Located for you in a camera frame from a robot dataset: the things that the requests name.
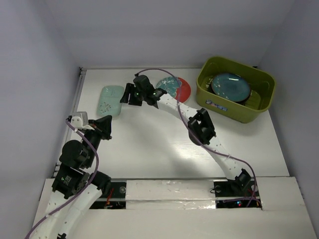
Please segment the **red teal floral plate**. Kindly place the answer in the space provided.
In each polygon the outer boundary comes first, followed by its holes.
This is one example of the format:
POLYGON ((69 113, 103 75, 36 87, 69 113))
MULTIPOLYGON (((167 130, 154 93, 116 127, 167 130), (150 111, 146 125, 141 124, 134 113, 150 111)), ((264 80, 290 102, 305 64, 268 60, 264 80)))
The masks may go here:
POLYGON ((178 81, 170 76, 161 79, 156 84, 156 88, 165 90, 170 96, 185 103, 191 95, 191 87, 187 81, 181 77, 177 77, 178 81))

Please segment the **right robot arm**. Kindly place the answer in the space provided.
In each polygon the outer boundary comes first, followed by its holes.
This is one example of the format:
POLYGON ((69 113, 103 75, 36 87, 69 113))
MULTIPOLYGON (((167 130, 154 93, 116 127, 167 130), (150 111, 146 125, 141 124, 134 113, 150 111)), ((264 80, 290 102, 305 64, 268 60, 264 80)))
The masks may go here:
POLYGON ((135 75, 132 83, 127 83, 121 103, 141 106, 146 102, 161 111, 165 111, 186 126, 191 141, 203 147, 219 165, 229 181, 229 189, 234 195, 243 194, 252 177, 236 162, 223 147, 216 135, 208 111, 191 108, 180 102, 181 90, 176 90, 176 97, 172 97, 165 89, 155 88, 146 75, 135 75))

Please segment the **dark teal round plate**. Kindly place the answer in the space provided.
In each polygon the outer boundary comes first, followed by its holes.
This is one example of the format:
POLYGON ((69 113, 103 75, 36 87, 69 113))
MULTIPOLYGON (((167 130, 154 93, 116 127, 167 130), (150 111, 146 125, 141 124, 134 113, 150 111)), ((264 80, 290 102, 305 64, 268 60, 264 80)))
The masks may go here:
POLYGON ((217 74, 212 78, 209 87, 215 95, 239 104, 245 102, 251 95, 248 82, 232 73, 217 74))

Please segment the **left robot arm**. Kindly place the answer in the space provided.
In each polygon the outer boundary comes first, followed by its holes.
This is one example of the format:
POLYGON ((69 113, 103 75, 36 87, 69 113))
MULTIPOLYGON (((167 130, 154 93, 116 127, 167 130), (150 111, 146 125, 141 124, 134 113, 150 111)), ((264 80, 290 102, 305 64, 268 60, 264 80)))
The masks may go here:
POLYGON ((111 177, 98 170, 97 149, 101 141, 112 138, 112 116, 88 119, 86 112, 75 112, 65 122, 81 141, 70 140, 63 145, 44 216, 28 232, 27 239, 72 238, 93 203, 110 192, 111 177))

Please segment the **mint rectangular divided plate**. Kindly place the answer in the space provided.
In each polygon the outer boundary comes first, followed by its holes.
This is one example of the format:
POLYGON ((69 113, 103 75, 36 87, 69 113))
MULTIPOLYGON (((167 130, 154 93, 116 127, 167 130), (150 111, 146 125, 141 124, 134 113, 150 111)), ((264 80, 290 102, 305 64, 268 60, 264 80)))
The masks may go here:
POLYGON ((111 115, 117 117, 122 108, 122 103, 120 102, 124 94, 124 87, 110 85, 102 88, 98 106, 97 115, 100 117, 111 115))

